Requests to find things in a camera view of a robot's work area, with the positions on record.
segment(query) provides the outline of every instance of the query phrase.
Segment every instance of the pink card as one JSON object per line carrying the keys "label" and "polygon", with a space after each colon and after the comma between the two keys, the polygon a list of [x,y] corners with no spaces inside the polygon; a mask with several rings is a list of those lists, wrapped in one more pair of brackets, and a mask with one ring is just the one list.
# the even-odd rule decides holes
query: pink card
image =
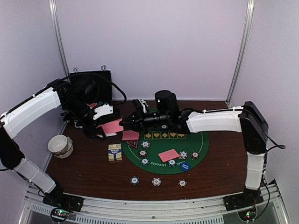
{"label": "pink card", "polygon": [[123,141],[137,140],[137,139],[139,139],[138,132],[134,132],[132,130],[122,132],[122,140]]}
{"label": "pink card", "polygon": [[173,160],[173,159],[179,157],[179,154],[177,153],[177,151],[175,149],[171,149],[166,152],[159,153],[158,155],[159,155],[160,159],[162,160],[162,162],[167,162],[169,160]]}
{"label": "pink card", "polygon": [[123,126],[120,126],[121,121],[122,121],[122,118],[120,118],[118,120],[111,121],[109,123],[105,123],[103,125],[99,125],[98,127],[102,126],[105,134],[122,132]]}
{"label": "pink card", "polygon": [[90,109],[94,108],[97,104],[93,103],[93,104],[87,104],[89,106]]}

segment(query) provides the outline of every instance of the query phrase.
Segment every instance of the white backdrop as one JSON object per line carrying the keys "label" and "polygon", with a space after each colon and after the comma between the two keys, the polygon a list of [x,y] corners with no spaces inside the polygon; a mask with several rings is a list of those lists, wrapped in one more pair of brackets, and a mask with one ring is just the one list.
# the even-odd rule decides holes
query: white backdrop
{"label": "white backdrop", "polygon": [[169,89],[179,99],[224,100],[246,8],[246,0],[57,1],[69,70],[105,64],[129,99]]}

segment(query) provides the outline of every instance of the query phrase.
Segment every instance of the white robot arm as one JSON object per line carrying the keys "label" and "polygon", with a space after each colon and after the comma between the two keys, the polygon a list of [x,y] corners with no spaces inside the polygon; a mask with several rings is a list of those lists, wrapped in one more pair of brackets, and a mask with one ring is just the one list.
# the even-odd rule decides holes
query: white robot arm
{"label": "white robot arm", "polygon": [[[186,121],[191,133],[204,131],[233,131],[242,132],[240,115],[242,106],[233,107],[231,111],[206,111],[203,113],[192,112]],[[247,152],[247,177],[245,188],[258,190],[264,171],[265,153],[253,154]]]}
{"label": "white robot arm", "polygon": [[62,205],[63,208],[66,202],[70,202],[74,204],[73,210],[77,211],[81,209],[78,203],[82,205],[82,198],[63,194],[62,186],[26,158],[13,139],[31,122],[48,111],[62,106],[63,110],[71,112],[77,120],[82,122],[83,132],[87,137],[105,140],[106,135],[98,126],[115,119],[116,113],[114,113],[113,107],[107,104],[90,109],[84,97],[92,94],[96,88],[92,79],[86,77],[84,79],[88,80],[85,82],[86,86],[80,86],[80,88],[64,79],[55,80],[0,117],[0,159],[2,164],[35,184],[46,195],[45,203]]}

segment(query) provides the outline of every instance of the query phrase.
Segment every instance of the green felt mat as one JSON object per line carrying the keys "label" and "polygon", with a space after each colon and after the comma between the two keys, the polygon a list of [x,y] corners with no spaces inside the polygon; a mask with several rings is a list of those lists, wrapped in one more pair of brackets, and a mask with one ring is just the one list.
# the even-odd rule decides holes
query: green felt mat
{"label": "green felt mat", "polygon": [[[142,157],[139,156],[139,151],[144,149],[141,146],[143,141],[148,141],[150,143],[150,147],[145,149],[148,152],[146,158],[150,161],[148,166],[141,164]],[[187,162],[191,165],[191,168],[193,168],[205,158],[209,149],[209,136],[208,132],[180,135],[150,129],[147,135],[140,133],[137,149],[129,146],[126,141],[121,143],[121,148],[129,160],[141,169],[155,174],[178,174],[183,172],[180,169],[181,163]],[[175,159],[177,162],[176,166],[170,168],[167,162],[163,163],[161,161],[158,154],[173,148],[177,153],[180,151],[187,152],[188,157],[186,160],[180,160],[179,158]],[[199,158],[192,160],[191,153],[194,151],[199,152]]]}

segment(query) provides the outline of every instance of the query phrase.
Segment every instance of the brown wooden surface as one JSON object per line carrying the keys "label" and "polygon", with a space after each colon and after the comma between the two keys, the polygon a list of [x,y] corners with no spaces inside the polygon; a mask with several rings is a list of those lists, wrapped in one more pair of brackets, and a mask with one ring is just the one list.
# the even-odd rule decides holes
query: brown wooden surface
{"label": "brown wooden surface", "polygon": [[[181,109],[226,108],[221,101],[180,101]],[[120,106],[126,117],[134,108],[130,102]],[[82,196],[120,200],[174,200],[202,198],[236,193],[243,190],[246,179],[247,156],[242,134],[234,132],[210,132],[210,147],[204,160],[189,172],[176,175],[157,175],[146,172],[123,153],[123,161],[108,162],[108,145],[121,142],[121,133],[106,141],[86,138],[80,129],[68,125],[64,134],[74,141],[74,151],[69,158],[53,157],[47,173],[53,176],[65,192]],[[138,185],[130,184],[130,178],[138,176]],[[152,185],[151,180],[160,177],[162,184]],[[178,181],[185,179],[185,188]]]}

